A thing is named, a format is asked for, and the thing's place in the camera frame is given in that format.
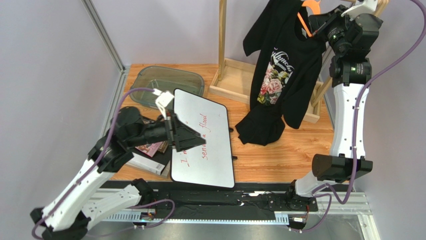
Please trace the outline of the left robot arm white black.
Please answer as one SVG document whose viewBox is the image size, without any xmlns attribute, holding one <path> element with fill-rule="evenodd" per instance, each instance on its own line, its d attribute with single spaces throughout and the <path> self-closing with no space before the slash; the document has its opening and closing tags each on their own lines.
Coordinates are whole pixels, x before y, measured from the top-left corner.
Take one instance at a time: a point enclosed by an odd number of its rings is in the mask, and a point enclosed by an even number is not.
<svg viewBox="0 0 426 240">
<path fill-rule="evenodd" d="M 88 153 L 83 166 L 49 205 L 35 208 L 30 217 L 44 227 L 38 240 L 80 240 L 105 218 L 127 208 L 154 205 L 154 192 L 139 178 L 119 192 L 89 203 L 94 193 L 134 157 L 136 147 L 165 142 L 177 152 L 206 143 L 200 133 L 181 122 L 174 112 L 163 120 L 145 122 L 136 107 L 124 107 L 111 120 L 107 134 Z"/>
</svg>

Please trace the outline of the black floral t shirt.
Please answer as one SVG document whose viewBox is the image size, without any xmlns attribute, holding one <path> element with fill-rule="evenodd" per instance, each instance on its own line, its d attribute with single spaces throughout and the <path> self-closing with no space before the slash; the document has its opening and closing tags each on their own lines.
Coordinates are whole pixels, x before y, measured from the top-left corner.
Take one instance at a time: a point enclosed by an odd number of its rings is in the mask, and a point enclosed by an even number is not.
<svg viewBox="0 0 426 240">
<path fill-rule="evenodd" d="M 308 11 L 300 0 L 271 0 L 243 40 L 244 53 L 259 52 L 249 112 L 236 125 L 243 144 L 266 146 L 285 127 L 298 129 L 308 110 L 326 44 L 303 34 Z"/>
</svg>

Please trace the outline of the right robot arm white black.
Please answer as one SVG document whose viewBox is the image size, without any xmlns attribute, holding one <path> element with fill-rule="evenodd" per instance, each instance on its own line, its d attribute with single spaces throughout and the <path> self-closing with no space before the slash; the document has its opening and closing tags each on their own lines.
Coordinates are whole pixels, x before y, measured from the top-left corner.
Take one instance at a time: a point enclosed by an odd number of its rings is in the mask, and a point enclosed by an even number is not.
<svg viewBox="0 0 426 240">
<path fill-rule="evenodd" d="M 358 0 L 353 6 L 311 15 L 311 35 L 334 52 L 329 67 L 335 98 L 335 130 L 328 155 L 316 154 L 311 171 L 291 183 L 288 195 L 309 199 L 331 185 L 360 178 L 373 169 L 363 141 L 365 102 L 372 66 L 368 53 L 379 36 L 382 20 L 375 15 L 379 2 Z"/>
</svg>

